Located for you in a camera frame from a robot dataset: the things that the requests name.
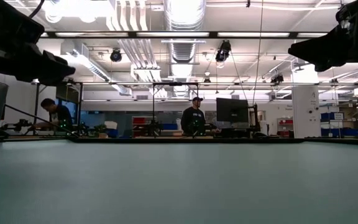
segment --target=dark shirt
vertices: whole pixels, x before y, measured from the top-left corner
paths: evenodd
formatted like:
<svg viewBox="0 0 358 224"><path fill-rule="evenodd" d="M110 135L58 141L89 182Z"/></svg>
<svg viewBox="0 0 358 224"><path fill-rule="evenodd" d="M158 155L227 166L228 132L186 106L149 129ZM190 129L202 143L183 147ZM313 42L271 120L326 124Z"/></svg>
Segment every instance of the dark shirt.
<svg viewBox="0 0 358 224"><path fill-rule="evenodd" d="M59 121L58 125L62 123L67 124L68 128L73 125L73 121L71 120L70 111L66 106L57 105L56 111L54 113L49 113L49 121Z"/></svg>
<svg viewBox="0 0 358 224"><path fill-rule="evenodd" d="M199 126L204 127L205 117L204 113L200 109L194 109L192 106L185 109L181 116L181 129L185 134L193 134L197 131L193 126L193 123L197 122Z"/></svg>

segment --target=blue storage bin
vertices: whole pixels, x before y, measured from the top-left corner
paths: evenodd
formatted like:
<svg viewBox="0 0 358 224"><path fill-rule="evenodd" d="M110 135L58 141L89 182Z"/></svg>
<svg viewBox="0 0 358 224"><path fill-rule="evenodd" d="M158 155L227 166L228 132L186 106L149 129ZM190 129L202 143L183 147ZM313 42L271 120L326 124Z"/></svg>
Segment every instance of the blue storage bin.
<svg viewBox="0 0 358 224"><path fill-rule="evenodd" d="M178 125L177 124L162 124L162 128L164 130L177 130Z"/></svg>
<svg viewBox="0 0 358 224"><path fill-rule="evenodd" d="M106 134L109 136L109 138L116 138L118 135L118 130L116 129L106 129Z"/></svg>

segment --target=sign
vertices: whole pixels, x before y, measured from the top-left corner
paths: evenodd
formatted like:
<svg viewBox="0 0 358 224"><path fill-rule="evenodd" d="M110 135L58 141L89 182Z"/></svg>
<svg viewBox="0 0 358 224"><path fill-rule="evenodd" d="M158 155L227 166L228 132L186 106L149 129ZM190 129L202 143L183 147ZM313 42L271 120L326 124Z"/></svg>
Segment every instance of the sign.
<svg viewBox="0 0 358 224"><path fill-rule="evenodd" d="M334 120L343 120L343 113L334 113Z"/></svg>

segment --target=white pillar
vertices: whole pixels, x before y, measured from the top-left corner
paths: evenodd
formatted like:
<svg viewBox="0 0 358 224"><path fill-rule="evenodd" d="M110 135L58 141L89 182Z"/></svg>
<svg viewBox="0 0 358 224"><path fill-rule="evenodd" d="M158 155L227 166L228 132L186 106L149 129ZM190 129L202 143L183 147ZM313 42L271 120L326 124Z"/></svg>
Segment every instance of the white pillar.
<svg viewBox="0 0 358 224"><path fill-rule="evenodd" d="M314 65L292 72L295 83L318 83ZM293 122L296 138L320 137L320 111L318 86L294 86L292 88Z"/></svg>

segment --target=ceiling fixture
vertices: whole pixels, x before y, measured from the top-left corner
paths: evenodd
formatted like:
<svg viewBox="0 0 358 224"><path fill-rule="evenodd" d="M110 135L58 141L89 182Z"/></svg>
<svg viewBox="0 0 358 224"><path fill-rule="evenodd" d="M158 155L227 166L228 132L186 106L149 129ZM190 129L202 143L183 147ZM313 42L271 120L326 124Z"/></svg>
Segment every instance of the ceiling fixture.
<svg viewBox="0 0 358 224"><path fill-rule="evenodd" d="M110 55L110 59L113 62L120 62L122 59L122 55L120 53L120 49L113 49Z"/></svg>
<svg viewBox="0 0 358 224"><path fill-rule="evenodd" d="M229 54L230 51L231 51L230 41L224 40L216 54L215 57L216 62L224 62L230 56Z"/></svg>

